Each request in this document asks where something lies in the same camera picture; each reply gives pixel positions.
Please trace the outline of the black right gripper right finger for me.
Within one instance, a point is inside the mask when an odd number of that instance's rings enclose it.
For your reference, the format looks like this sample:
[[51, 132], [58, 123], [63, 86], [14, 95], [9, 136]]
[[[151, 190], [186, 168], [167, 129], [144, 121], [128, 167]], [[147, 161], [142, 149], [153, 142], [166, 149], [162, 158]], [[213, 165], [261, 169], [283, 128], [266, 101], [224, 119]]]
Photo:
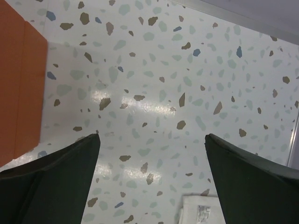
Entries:
[[227, 224], [297, 224], [299, 171], [238, 148], [214, 134], [205, 148]]

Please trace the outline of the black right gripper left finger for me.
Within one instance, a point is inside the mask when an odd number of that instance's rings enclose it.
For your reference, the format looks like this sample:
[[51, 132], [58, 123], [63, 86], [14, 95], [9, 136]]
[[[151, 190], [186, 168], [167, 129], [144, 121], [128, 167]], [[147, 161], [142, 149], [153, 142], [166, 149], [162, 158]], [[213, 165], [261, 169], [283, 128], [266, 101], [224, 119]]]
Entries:
[[81, 223], [100, 151], [90, 134], [44, 157], [0, 173], [2, 224]]

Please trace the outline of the orange drawer cabinet box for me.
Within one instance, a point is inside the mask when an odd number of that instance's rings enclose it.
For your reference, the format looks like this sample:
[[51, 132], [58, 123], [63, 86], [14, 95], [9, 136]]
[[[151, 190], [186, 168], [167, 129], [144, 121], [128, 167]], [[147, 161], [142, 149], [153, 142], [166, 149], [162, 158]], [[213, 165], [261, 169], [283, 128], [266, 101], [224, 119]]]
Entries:
[[0, 164], [39, 144], [47, 40], [0, 2]]

